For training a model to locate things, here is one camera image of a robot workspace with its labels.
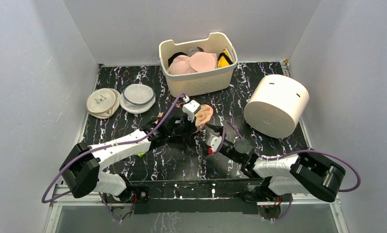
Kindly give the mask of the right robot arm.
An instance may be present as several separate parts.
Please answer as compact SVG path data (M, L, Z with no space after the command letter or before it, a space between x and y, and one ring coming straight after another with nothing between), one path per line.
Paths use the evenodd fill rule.
M286 194L311 194L333 202L346 174L341 165L313 150L281 156L258 155L250 141L242 136L235 142L229 141L223 126L207 123L204 143L209 154L220 153L239 164L246 177L262 180L260 186L242 195L252 201L273 201Z

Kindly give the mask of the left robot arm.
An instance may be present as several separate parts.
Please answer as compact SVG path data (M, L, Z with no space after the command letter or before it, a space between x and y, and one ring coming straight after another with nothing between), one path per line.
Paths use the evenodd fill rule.
M133 190L129 181L104 169L138 153L149 152L174 137L190 137L202 129L198 121L190 121L186 114L150 120L134 132L103 144L88 146L77 143L60 167L63 180L74 198L91 192L114 195L127 202Z

